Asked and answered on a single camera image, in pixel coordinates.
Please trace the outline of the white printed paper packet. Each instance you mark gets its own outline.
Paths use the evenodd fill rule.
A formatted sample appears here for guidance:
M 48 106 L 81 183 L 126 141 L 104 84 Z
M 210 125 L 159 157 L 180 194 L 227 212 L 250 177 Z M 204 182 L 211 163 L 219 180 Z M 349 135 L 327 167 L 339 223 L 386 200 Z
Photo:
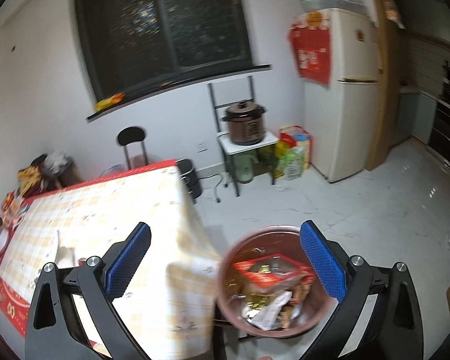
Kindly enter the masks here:
M 291 291 L 281 292 L 269 304 L 250 317 L 249 322 L 263 331 L 272 330 L 281 309 L 292 299 L 292 297 L 293 293 Z

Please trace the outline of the red clear-window snack bag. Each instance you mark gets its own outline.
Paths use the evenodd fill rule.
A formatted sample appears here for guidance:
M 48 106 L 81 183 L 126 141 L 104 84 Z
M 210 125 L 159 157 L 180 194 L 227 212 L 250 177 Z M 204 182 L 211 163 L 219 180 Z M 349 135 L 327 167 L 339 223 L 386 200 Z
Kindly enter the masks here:
M 239 275 L 239 294 L 247 300 L 289 292 L 289 303 L 297 305 L 308 297 L 316 279 L 311 267 L 280 253 L 234 262 L 232 267 Z

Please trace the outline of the pink plastic trash bin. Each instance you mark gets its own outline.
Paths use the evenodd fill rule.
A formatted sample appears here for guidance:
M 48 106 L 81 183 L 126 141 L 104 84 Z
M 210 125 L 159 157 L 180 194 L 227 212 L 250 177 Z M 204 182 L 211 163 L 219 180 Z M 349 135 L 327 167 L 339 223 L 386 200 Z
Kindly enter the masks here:
M 299 229 L 270 226 L 238 241 L 218 270 L 218 308 L 247 336 L 286 339 L 314 328 L 330 311 Z

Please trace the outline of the orange plaid tablecloth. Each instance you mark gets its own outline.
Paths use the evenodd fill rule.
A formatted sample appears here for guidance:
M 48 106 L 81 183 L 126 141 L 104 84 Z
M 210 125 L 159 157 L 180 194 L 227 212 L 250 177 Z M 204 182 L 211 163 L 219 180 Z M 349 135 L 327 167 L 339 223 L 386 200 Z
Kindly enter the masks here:
M 23 203 L 0 262 L 0 331 L 13 348 L 26 334 L 44 264 L 74 267 L 123 241 L 138 223 L 147 254 L 113 302 L 153 359 L 189 359 L 211 348 L 220 257 L 172 162 L 113 175 Z

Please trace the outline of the gold foil wrapper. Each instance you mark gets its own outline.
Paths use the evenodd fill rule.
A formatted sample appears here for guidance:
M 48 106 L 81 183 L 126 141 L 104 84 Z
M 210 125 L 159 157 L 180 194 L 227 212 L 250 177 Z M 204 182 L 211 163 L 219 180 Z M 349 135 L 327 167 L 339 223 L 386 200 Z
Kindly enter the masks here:
M 270 264 L 259 264 L 249 274 L 247 276 L 234 271 L 225 280 L 227 304 L 245 320 L 255 315 L 282 291 Z

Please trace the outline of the snack pile at table end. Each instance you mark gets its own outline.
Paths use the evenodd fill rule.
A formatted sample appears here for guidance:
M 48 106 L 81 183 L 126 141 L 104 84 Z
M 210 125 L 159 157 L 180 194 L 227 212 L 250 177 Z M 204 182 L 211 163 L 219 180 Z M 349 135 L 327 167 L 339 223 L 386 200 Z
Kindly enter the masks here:
M 14 200 L 34 197 L 83 182 L 71 156 L 62 151 L 42 154 L 30 166 L 17 173 L 17 189 L 9 192 L 1 203 L 5 213 Z

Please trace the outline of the green yellow rice bag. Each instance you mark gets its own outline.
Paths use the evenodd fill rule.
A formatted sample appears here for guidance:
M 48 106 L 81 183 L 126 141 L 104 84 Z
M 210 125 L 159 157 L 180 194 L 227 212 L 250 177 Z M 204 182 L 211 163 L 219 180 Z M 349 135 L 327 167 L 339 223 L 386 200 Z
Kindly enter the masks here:
M 274 177 L 284 177 L 286 180 L 295 180 L 309 167 L 310 145 L 308 141 L 299 145 L 290 146 L 284 141 L 278 141 L 275 145 L 276 166 Z

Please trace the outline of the black air fryer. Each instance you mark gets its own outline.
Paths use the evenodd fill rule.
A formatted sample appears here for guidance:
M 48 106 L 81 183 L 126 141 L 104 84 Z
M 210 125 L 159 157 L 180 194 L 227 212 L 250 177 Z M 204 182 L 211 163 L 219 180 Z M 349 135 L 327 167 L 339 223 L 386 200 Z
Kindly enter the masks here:
M 181 158 L 176 161 L 182 181 L 186 184 L 188 193 L 195 202 L 202 194 L 201 182 L 195 170 L 193 162 L 188 158 Z

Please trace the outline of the white refrigerator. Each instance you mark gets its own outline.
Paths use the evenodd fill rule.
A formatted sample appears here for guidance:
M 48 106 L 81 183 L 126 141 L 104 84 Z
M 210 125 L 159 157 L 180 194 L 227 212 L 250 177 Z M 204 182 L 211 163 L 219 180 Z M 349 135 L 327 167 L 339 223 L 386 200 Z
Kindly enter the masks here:
M 379 97 L 379 50 L 365 15 L 329 11 L 331 77 L 328 87 L 304 80 L 303 126 L 312 137 L 311 164 L 330 182 L 364 169 Z

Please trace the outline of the green kettle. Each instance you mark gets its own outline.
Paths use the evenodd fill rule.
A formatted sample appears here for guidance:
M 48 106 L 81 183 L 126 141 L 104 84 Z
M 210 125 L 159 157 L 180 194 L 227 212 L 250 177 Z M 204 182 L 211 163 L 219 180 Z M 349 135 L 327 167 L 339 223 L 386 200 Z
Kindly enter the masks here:
M 258 164 L 257 155 L 253 152 L 245 152 L 233 156 L 235 178 L 241 184 L 247 184 L 254 178 L 254 166 Z

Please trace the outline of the yellow snack bag on sill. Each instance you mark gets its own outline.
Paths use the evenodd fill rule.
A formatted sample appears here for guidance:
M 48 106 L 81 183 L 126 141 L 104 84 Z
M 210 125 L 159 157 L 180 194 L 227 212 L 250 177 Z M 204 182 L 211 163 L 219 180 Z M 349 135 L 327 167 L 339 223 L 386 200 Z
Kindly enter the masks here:
M 114 94 L 111 97 L 100 100 L 95 105 L 95 112 L 105 111 L 111 107 L 114 107 L 115 105 L 122 102 L 122 100 L 125 98 L 125 96 L 126 96 L 126 94 L 124 94 L 124 93 L 118 93 L 118 94 Z

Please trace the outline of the black metal rack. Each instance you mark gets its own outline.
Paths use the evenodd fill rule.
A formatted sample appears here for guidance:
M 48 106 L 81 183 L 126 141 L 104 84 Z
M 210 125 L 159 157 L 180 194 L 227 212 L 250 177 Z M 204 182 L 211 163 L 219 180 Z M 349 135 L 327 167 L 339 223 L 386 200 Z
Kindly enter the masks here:
M 275 185 L 278 160 L 276 159 L 276 146 L 278 136 L 266 130 L 264 115 L 266 108 L 256 102 L 254 78 L 247 76 L 249 97 L 238 102 L 219 104 L 217 101 L 214 83 L 207 84 L 209 99 L 214 113 L 214 122 L 217 129 L 217 140 L 220 147 L 225 172 L 233 185 L 235 195 L 241 196 L 238 172 L 235 157 L 249 151 L 269 148 L 271 158 L 266 161 L 271 184 Z

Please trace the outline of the brown electric pressure cooker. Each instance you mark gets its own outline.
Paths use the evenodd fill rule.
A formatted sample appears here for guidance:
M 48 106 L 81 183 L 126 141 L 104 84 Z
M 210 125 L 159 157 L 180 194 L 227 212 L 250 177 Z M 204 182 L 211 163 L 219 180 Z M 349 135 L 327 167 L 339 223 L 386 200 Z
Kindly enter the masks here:
M 226 123 L 232 143 L 240 146 L 252 146 L 264 139 L 264 106 L 252 100 L 233 103 L 226 108 L 222 121 Z

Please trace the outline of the black window sill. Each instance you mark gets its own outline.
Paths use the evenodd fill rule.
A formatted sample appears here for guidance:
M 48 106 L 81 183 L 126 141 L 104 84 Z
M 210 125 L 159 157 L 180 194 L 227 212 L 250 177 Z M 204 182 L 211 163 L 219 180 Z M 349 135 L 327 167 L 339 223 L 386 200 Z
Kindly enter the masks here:
M 137 102 L 144 101 L 145 99 L 149 99 L 161 94 L 166 94 L 170 91 L 186 88 L 188 86 L 195 86 L 199 84 L 209 84 L 209 83 L 218 83 L 222 81 L 227 80 L 234 80 L 242 77 L 250 77 L 253 74 L 259 73 L 259 72 L 269 72 L 273 69 L 273 65 L 270 63 L 266 64 L 259 64 L 255 65 L 253 67 L 239 69 L 235 71 L 229 71 L 225 72 L 224 74 L 220 75 L 208 75 L 196 78 L 194 80 L 182 80 L 182 81 L 167 81 L 164 83 L 161 83 L 157 87 L 153 87 L 151 89 L 147 90 L 136 90 L 135 92 L 129 92 L 124 94 L 124 98 L 122 101 L 113 104 L 112 106 L 109 106 L 105 110 L 102 111 L 96 111 L 90 116 L 88 116 L 85 120 L 89 124 L 93 121 L 98 120 L 101 117 L 107 116 L 112 112 L 115 112 L 117 110 L 120 110 L 122 108 L 128 107 L 132 104 L 135 104 Z

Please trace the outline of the red hanging calendar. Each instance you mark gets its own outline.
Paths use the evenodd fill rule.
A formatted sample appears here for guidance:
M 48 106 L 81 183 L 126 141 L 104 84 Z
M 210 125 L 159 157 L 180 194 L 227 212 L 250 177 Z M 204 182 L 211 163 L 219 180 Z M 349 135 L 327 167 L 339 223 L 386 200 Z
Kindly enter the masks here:
M 328 87 L 332 70 L 331 23 L 328 10 L 300 16 L 289 29 L 289 43 L 301 78 Z

